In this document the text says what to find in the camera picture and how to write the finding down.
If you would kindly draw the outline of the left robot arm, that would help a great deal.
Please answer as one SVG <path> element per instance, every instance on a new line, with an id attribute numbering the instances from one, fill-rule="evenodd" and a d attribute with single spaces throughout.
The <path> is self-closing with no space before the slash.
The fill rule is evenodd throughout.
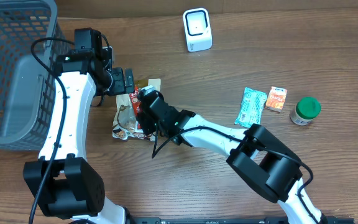
<path id="1" fill-rule="evenodd" d="M 98 30 L 76 29 L 72 45 L 45 67 L 55 79 L 56 94 L 39 158 L 24 164 L 24 180 L 34 196 L 29 223 L 38 208 L 46 217 L 73 223 L 133 223 L 126 207 L 106 197 L 103 179 L 88 163 L 85 149 L 93 98 L 133 93 L 133 72 L 112 67 L 113 49 Z"/>

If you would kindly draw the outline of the white brown snack bag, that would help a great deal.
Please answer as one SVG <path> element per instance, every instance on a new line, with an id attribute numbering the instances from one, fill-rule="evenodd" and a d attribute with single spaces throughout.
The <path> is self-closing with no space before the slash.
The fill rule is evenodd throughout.
<path id="1" fill-rule="evenodd" d="M 137 80 L 135 87 L 141 88 L 153 85 L 157 91 L 161 88 L 161 79 Z M 129 138 L 145 139 L 149 141 L 155 140 L 155 134 L 145 135 L 135 130 L 135 114 L 129 98 L 129 94 L 118 95 L 116 97 L 117 112 L 113 120 L 112 136 L 116 139 L 128 140 Z"/>

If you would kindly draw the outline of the green white small bottle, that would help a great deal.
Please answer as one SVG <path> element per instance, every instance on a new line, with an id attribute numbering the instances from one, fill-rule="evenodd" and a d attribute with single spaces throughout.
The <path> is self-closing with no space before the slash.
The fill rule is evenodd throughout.
<path id="1" fill-rule="evenodd" d="M 321 112 L 320 102 L 313 97 L 302 98 L 290 112 L 290 119 L 299 126 L 306 126 Z"/>

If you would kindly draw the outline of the teal wet wipes pack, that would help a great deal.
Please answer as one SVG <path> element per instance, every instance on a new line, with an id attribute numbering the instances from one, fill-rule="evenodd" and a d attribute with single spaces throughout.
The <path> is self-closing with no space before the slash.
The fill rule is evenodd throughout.
<path id="1" fill-rule="evenodd" d="M 253 124 L 260 124 L 267 94 L 245 87 L 239 114 L 234 124 L 250 128 Z"/>

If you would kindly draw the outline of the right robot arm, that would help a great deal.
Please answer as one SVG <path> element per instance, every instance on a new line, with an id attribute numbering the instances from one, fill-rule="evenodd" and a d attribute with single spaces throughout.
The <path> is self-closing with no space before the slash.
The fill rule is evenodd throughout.
<path id="1" fill-rule="evenodd" d="M 312 170 L 284 143 L 259 124 L 235 129 L 212 123 L 188 110 L 178 111 L 149 85 L 139 90 L 136 120 L 145 134 L 165 137 L 155 157 L 169 142 L 201 147 L 223 155 L 229 167 L 258 195 L 278 203 L 289 223 L 327 223 L 306 193 Z"/>

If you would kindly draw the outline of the red snack bar wrapper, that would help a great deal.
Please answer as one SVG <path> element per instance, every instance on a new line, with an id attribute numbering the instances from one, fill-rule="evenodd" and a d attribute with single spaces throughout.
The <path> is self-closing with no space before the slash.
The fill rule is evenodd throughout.
<path id="1" fill-rule="evenodd" d="M 135 130 L 142 132 L 141 126 L 140 126 L 139 122 L 137 121 L 137 114 L 140 111 L 140 108 L 139 108 L 140 100 L 137 98 L 138 92 L 139 92 L 139 89 L 136 86 L 134 92 L 129 94 L 129 98 L 130 98 L 132 108 L 133 108 L 134 114 L 135 114 Z"/>

